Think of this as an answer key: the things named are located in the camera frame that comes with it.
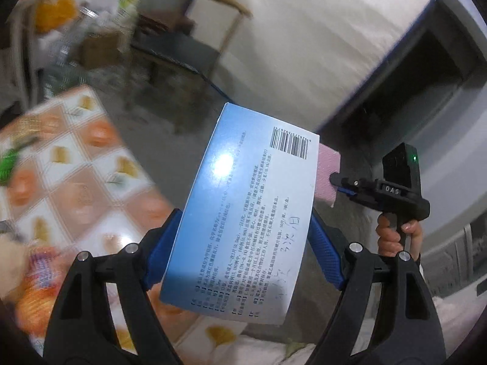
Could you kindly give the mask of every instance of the white mattress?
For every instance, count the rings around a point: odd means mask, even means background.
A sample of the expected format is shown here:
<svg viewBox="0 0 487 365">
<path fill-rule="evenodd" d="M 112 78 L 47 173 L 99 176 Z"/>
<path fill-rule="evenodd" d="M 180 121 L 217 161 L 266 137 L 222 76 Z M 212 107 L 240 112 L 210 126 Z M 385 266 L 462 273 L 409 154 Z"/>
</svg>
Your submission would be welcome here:
<svg viewBox="0 0 487 365">
<path fill-rule="evenodd" d="M 250 8 L 214 83 L 237 104 L 308 130 L 380 65 L 430 0 L 238 0 Z M 218 47 L 235 11 L 194 0 L 195 38 Z"/>
</svg>

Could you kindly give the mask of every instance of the concrete floor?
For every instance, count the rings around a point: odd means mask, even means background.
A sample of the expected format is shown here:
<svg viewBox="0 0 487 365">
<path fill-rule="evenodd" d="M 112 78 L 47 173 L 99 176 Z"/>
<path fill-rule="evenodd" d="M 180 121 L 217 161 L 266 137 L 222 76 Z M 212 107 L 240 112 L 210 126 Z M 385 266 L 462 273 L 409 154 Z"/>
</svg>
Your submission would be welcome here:
<svg viewBox="0 0 487 365">
<path fill-rule="evenodd" d="M 227 101 L 214 89 L 198 108 L 187 112 L 187 129 L 174 132 L 177 100 L 167 81 L 159 76 L 156 86 L 147 82 L 147 69 L 137 65 L 133 71 L 135 107 L 124 110 L 120 89 L 123 89 L 121 70 L 101 69 L 91 73 L 92 85 L 128 147 L 143 168 L 155 181 L 160 191 L 175 207 L 183 208 L 201 158 L 210 139 L 220 111 Z M 342 172 L 352 176 L 370 176 L 367 166 L 357 160 L 357 153 L 342 155 Z M 323 220 L 340 228 L 347 238 L 361 240 L 367 237 L 371 221 L 363 208 L 338 194 L 334 208 L 315 204 Z M 249 325 L 245 333 L 256 338 L 277 342 L 318 342 L 339 298 L 339 292 L 323 277 L 313 251 L 307 244 L 296 289 L 286 321 L 281 326 Z"/>
</svg>

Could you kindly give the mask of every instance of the barcode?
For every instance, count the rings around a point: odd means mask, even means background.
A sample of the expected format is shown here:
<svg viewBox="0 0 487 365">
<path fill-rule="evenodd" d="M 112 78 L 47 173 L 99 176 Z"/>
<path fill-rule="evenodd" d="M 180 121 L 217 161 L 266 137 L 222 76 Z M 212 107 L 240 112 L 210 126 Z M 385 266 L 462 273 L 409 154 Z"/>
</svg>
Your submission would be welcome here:
<svg viewBox="0 0 487 365">
<path fill-rule="evenodd" d="M 309 140 L 306 137 L 291 133 L 280 127 L 274 127 L 270 147 L 306 160 L 308 157 L 308 142 Z"/>
</svg>

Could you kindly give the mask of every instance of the metal bolt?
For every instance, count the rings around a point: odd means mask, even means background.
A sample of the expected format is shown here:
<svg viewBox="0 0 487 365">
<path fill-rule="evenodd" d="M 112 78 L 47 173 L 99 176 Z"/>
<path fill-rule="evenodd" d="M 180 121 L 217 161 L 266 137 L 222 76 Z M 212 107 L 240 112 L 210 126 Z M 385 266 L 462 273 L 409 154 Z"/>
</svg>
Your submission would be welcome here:
<svg viewBox="0 0 487 365">
<path fill-rule="evenodd" d="M 364 249 L 360 243 L 350 243 L 348 248 L 350 248 L 351 252 L 356 253 L 362 252 L 362 250 Z"/>
<path fill-rule="evenodd" d="M 125 247 L 125 251 L 128 252 L 129 254 L 133 254 L 134 252 L 137 252 L 138 249 L 139 246 L 137 243 L 127 244 L 127 246 Z"/>
<path fill-rule="evenodd" d="M 411 256 L 409 255 L 409 252 L 406 251 L 401 251 L 399 253 L 399 258 L 401 258 L 403 261 L 409 261 L 411 259 Z"/>
<path fill-rule="evenodd" d="M 81 251 L 77 256 L 78 261 L 81 261 L 81 262 L 86 261 L 88 259 L 88 257 L 89 257 L 88 251 Z"/>
</svg>

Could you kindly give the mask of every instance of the finger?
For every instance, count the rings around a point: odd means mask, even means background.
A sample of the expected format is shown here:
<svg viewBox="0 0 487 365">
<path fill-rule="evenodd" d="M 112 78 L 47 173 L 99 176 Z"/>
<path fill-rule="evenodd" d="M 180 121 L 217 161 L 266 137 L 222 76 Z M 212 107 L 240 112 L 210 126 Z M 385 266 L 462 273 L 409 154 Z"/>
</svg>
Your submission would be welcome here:
<svg viewBox="0 0 487 365">
<path fill-rule="evenodd" d="M 412 258 L 417 261 L 421 252 L 421 246 L 423 245 L 423 228 L 418 221 L 413 220 L 404 224 L 401 229 L 404 233 L 411 235 L 411 248 L 409 252 Z"/>
<path fill-rule="evenodd" d="M 384 238 L 387 241 L 399 242 L 401 240 L 401 235 L 391 228 L 377 226 L 376 232 L 381 238 Z"/>
<path fill-rule="evenodd" d="M 388 256 L 389 258 L 394 258 L 396 253 L 395 252 L 389 252 L 389 251 L 383 251 L 383 250 L 379 249 L 379 255 Z"/>
<path fill-rule="evenodd" d="M 377 245 L 381 250 L 393 252 L 394 254 L 404 249 L 400 243 L 396 243 L 394 241 L 386 241 L 384 240 L 384 238 L 379 238 L 379 240 L 377 241 Z"/>
<path fill-rule="evenodd" d="M 383 228 L 389 228 L 391 225 L 389 219 L 384 214 L 379 215 L 379 218 L 377 218 L 377 223 Z"/>
</svg>

